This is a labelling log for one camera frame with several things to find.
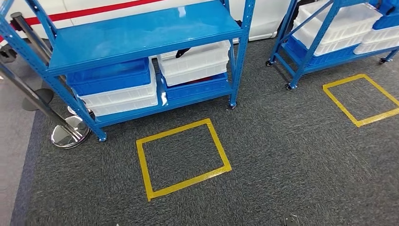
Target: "blue plastic bin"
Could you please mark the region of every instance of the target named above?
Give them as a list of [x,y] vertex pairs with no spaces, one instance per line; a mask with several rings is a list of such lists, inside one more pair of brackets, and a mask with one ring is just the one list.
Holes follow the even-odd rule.
[[148,63],[148,58],[141,58],[76,72],[66,76],[66,83],[79,96],[147,85],[151,82]]
[[227,73],[211,76],[209,77],[209,80],[206,81],[188,82],[171,87],[166,85],[165,78],[163,76],[161,77],[161,81],[163,88],[165,89],[167,99],[173,100],[224,89],[227,85]]
[[[379,0],[370,0],[370,4],[374,7],[377,7],[378,2]],[[393,11],[390,12],[390,14],[399,12],[399,0],[382,0],[378,11],[384,15],[387,15],[392,8]]]
[[373,29],[380,30],[380,29],[384,29],[384,28],[388,28],[388,27],[395,27],[395,26],[399,26],[399,12],[381,17],[373,25]]
[[[349,46],[334,52],[326,53],[320,56],[313,55],[308,63],[308,67],[312,67],[319,64],[324,64],[331,61],[338,61],[341,58],[345,58],[349,55],[353,54],[353,51],[356,49],[357,45]],[[298,39],[290,36],[286,43],[286,48],[290,49],[292,52],[296,54],[299,59],[304,59],[308,49],[306,46],[301,43]]]
[[[370,4],[377,7],[378,0],[371,0]],[[399,0],[383,0],[378,11],[383,16],[373,25],[374,30],[399,26]]]

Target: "blue metal shelf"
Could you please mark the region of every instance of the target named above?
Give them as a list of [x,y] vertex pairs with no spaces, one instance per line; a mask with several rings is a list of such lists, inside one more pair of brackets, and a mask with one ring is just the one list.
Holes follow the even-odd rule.
[[[297,5],[297,0],[291,0],[291,3],[288,7],[286,16],[284,17],[281,29],[279,31],[279,36],[277,38],[276,44],[274,45],[274,48],[272,50],[271,56],[269,60],[266,62],[266,66],[271,66],[276,62],[276,59],[279,60],[284,68],[287,69],[287,71],[292,75],[292,79],[289,82],[289,84],[286,85],[287,89],[295,89],[296,85],[299,81],[299,79],[311,72],[323,70],[326,68],[334,67],[340,64],[344,64],[347,62],[351,62],[357,59],[362,59],[365,57],[373,56],[376,54],[384,53],[384,52],[391,52],[387,57],[382,58],[382,63],[391,61],[392,57],[398,52],[399,47],[394,47],[394,48],[389,48],[389,49],[383,49],[371,53],[365,53],[365,54],[360,54],[360,55],[355,55],[353,54],[352,50],[350,47],[346,49],[341,49],[336,51],[334,56],[336,58],[332,59],[333,55],[330,55],[328,57],[324,57],[323,60],[315,61],[316,58],[321,59],[321,56],[315,57],[314,52],[319,46],[324,34],[326,33],[328,27],[330,26],[331,22],[333,21],[334,17],[337,15],[339,9],[341,7],[347,7],[347,6],[352,6],[360,3],[367,2],[367,0],[330,0],[326,1],[326,4],[321,7],[319,10],[317,10],[312,16],[310,16],[308,19],[306,19],[301,25],[297,26],[295,29],[293,29],[291,32],[289,32],[287,35],[287,29],[288,29],[288,24],[289,21],[291,21],[292,16],[294,14],[296,5]],[[300,50],[301,47],[297,48],[297,51],[293,51],[291,48],[288,47],[288,45],[285,43],[286,40],[293,38],[292,34],[299,30],[303,25],[305,25],[307,22],[309,22],[312,18],[314,18],[317,14],[319,14],[321,11],[326,9],[329,5],[331,5],[330,10],[328,11],[328,14],[326,15],[326,18],[324,19],[319,32],[317,33],[312,45],[310,48],[305,51]],[[297,70],[294,71],[288,63],[281,57],[279,54],[279,50],[283,49],[287,52],[288,56],[295,62],[297,65]]]
[[242,32],[218,0],[62,28],[48,72],[72,73],[233,39]]
[[[49,64],[19,37],[8,21],[0,17],[0,35],[22,56],[31,68],[70,106],[98,136],[107,136],[101,127],[137,119],[216,97],[229,95],[229,105],[235,107],[242,67],[249,38],[255,0],[245,0],[241,27],[230,16],[229,0],[212,0],[182,7],[126,16],[90,24],[57,29],[38,0],[25,0],[36,14],[53,47]],[[2,9],[9,9],[3,4]],[[226,88],[165,102],[158,81],[160,104],[154,107],[91,118],[84,103],[75,98],[58,76],[101,66],[118,64],[174,50],[190,48],[222,40],[239,39],[237,56],[231,45],[229,57],[231,83]]]
[[138,118],[145,117],[145,116],[148,116],[151,114],[160,113],[160,112],[168,111],[171,109],[183,107],[186,105],[192,105],[195,103],[214,99],[217,97],[223,97],[223,96],[232,94],[234,91],[231,87],[231,84],[228,81],[226,81],[226,88],[224,88],[222,90],[217,90],[217,91],[208,92],[208,93],[202,93],[202,94],[198,94],[198,95],[193,95],[193,96],[183,97],[183,98],[178,98],[178,99],[173,99],[173,100],[166,100],[166,93],[162,86],[160,77],[161,77],[161,74],[158,73],[157,74],[157,95],[158,95],[158,105],[157,106],[146,107],[146,108],[141,108],[141,109],[132,110],[132,111],[128,111],[128,112],[121,112],[121,113],[115,113],[115,114],[109,114],[109,115],[96,117],[96,124],[99,127],[105,127],[105,126],[113,125],[113,124],[128,121],[128,120],[138,119]]
[[[302,64],[302,58],[298,57],[297,54],[295,52],[293,52],[291,49],[286,48],[286,44],[282,44],[281,47],[284,49],[284,51],[287,52],[287,54],[290,56],[290,58],[295,62],[296,65],[301,65]],[[334,62],[327,62],[327,63],[323,63],[323,64],[318,64],[312,67],[306,67],[306,70],[303,72],[303,74],[308,74],[308,73],[312,73],[312,72],[316,72],[316,71],[320,71],[323,69],[327,69],[330,67],[334,67],[334,66],[338,66],[338,65],[342,65],[345,63],[349,63],[355,60],[359,60],[362,58],[366,58],[366,57],[370,57],[370,56],[374,56],[377,54],[381,54],[381,53],[386,53],[386,52],[391,52],[394,50],[397,50],[398,47],[392,47],[392,48],[388,48],[388,49],[383,49],[383,50],[378,50],[378,51],[374,51],[374,52],[370,52],[370,53],[364,53],[364,54],[359,54],[356,55],[354,53],[345,56],[343,58],[340,58],[339,61],[334,61]]]

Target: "shelf caster wheel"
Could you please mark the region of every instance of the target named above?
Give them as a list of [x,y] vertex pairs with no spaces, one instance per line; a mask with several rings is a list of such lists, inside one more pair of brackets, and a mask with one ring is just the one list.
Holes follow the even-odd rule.
[[100,139],[98,139],[98,141],[100,141],[100,142],[105,142],[105,141],[107,141],[107,138],[106,138],[106,137],[100,138]]
[[379,64],[383,65],[383,64],[385,64],[385,62],[387,62],[387,60],[385,58],[380,58]]
[[232,110],[234,110],[234,108],[236,108],[236,106],[237,106],[237,103],[234,104],[234,105],[230,105],[230,108],[231,108]]
[[289,84],[286,84],[286,90],[292,90],[292,87]]
[[273,63],[270,62],[270,60],[266,61],[266,67],[271,67],[272,64],[273,64]]

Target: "stacked bins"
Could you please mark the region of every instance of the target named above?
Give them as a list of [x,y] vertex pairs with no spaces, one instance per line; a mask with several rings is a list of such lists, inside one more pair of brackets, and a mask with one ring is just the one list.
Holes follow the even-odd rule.
[[399,46],[399,0],[370,2],[384,16],[373,26],[354,54],[363,54]]
[[224,89],[229,49],[230,42],[225,40],[190,48],[180,57],[178,51],[158,55],[167,99]]
[[[326,0],[322,0],[300,6],[293,29],[313,15],[326,2]],[[287,42],[289,48],[298,49],[304,46],[309,49],[330,8],[331,5],[295,32]],[[344,57],[343,54],[346,56],[352,54],[381,16],[381,13],[366,3],[341,8],[328,27],[309,65],[316,64],[316,61],[325,62],[339,59]]]
[[69,74],[67,84],[96,116],[158,104],[155,70],[148,58]]

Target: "yellow floor marking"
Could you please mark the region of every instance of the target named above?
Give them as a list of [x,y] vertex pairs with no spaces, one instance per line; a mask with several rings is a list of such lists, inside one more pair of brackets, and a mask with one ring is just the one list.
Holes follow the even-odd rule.
[[[216,145],[217,151],[219,152],[219,155],[222,158],[223,166],[218,168],[218,169],[215,169],[215,170],[213,170],[211,172],[204,173],[204,174],[196,176],[194,178],[191,178],[191,179],[182,181],[180,183],[177,183],[175,185],[172,185],[172,186],[169,186],[169,187],[166,187],[166,188],[162,188],[162,189],[160,189],[158,191],[153,191],[152,190],[152,185],[151,185],[150,174],[149,174],[148,168],[147,168],[147,161],[145,160],[143,144],[146,143],[146,142],[149,142],[149,141],[153,141],[153,140],[160,139],[160,138],[163,138],[163,137],[166,137],[166,136],[169,136],[169,135],[173,135],[173,134],[178,133],[178,132],[182,132],[182,131],[187,130],[187,129],[192,129],[194,127],[198,127],[198,126],[201,126],[201,125],[207,125],[207,127],[209,129],[209,132],[211,133],[213,142]],[[140,167],[141,167],[141,171],[142,171],[142,174],[143,174],[144,186],[145,186],[145,191],[147,193],[147,200],[148,201],[151,201],[152,198],[156,198],[156,197],[159,197],[159,196],[162,196],[162,195],[166,195],[166,194],[175,192],[177,190],[180,190],[180,189],[183,189],[185,187],[191,186],[193,184],[199,183],[199,182],[204,181],[206,179],[209,179],[209,178],[215,177],[217,175],[220,175],[222,173],[231,171],[230,162],[227,159],[226,153],[224,152],[222,144],[220,143],[220,140],[217,137],[215,128],[213,127],[212,122],[211,122],[211,120],[209,118],[208,119],[204,119],[204,120],[200,120],[200,121],[197,121],[197,122],[193,122],[191,124],[188,124],[188,125],[185,125],[185,126],[181,126],[179,128],[171,129],[171,130],[159,133],[159,134],[155,134],[155,135],[152,135],[152,136],[149,136],[149,137],[138,139],[136,141],[136,144],[137,144],[137,152],[138,152],[138,157],[139,157],[139,160],[140,160]]]
[[[337,100],[337,98],[330,92],[330,90],[328,90],[331,87],[334,86],[338,86],[350,81],[354,81],[357,79],[366,79],[368,82],[370,82],[374,87],[376,87],[380,92],[382,92],[382,94],[384,94],[387,98],[389,98],[392,102],[394,102],[398,108],[375,115],[375,116],[371,116],[369,118],[363,119],[363,120],[357,120],[342,104],[341,102],[339,102]],[[338,80],[338,81],[334,81],[331,82],[329,84],[323,85],[323,90],[324,92],[327,94],[327,96],[329,96],[331,98],[331,100],[333,100],[333,102],[341,109],[341,111],[343,111],[346,116],[348,116],[348,118],[353,122],[353,124],[355,124],[357,127],[360,126],[364,126],[367,125],[369,123],[381,120],[381,119],[385,119],[391,116],[394,116],[396,114],[399,113],[399,101],[397,99],[395,99],[391,94],[389,94],[386,90],[384,90],[380,85],[378,85],[375,81],[373,81],[370,77],[368,77],[366,74],[358,74],[355,76],[351,76],[349,78],[346,79],[342,79],[342,80]]]

